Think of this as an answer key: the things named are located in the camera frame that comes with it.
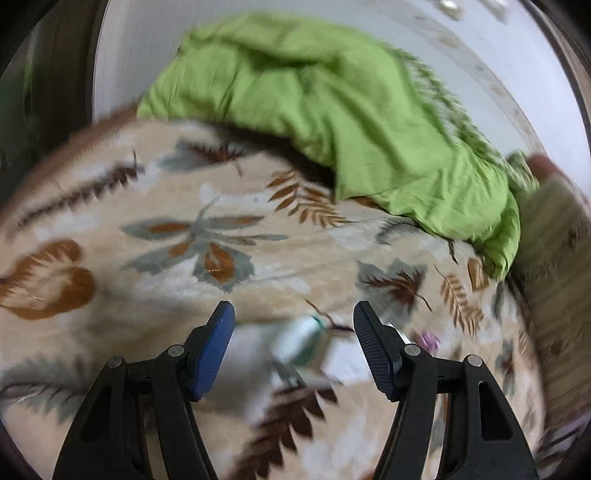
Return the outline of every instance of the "crumpled green cloth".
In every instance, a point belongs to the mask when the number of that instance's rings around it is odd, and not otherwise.
[[[319,20],[254,13],[187,33],[138,116],[289,137],[334,170],[337,199],[369,196],[435,235],[471,241],[499,279],[519,242],[511,190],[535,187],[416,58]]]

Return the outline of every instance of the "green blanket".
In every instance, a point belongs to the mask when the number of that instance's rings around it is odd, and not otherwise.
[[[246,14],[187,33],[139,116],[197,118],[291,138],[336,175],[427,231],[472,241],[503,278],[519,241],[511,190],[533,188],[408,53],[350,27]]]

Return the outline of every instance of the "lime green fabric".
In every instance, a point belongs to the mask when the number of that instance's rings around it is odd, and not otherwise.
[[[246,14],[187,33],[138,116],[197,118],[291,138],[336,175],[429,232],[472,241],[495,278],[519,241],[509,189],[527,189],[432,72],[350,27]]]

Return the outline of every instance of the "silver screw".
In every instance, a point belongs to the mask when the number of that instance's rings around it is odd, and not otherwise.
[[[473,367],[480,367],[482,365],[482,358],[478,355],[468,355],[468,363]]]
[[[109,368],[117,368],[122,363],[123,359],[120,356],[114,356],[107,362],[107,365],[109,365]]]
[[[170,356],[181,356],[184,354],[184,347],[182,345],[173,345],[168,349],[168,354]]]
[[[421,353],[421,348],[418,345],[411,343],[411,344],[407,345],[406,347],[404,347],[404,352],[410,356],[417,356],[418,354]]]

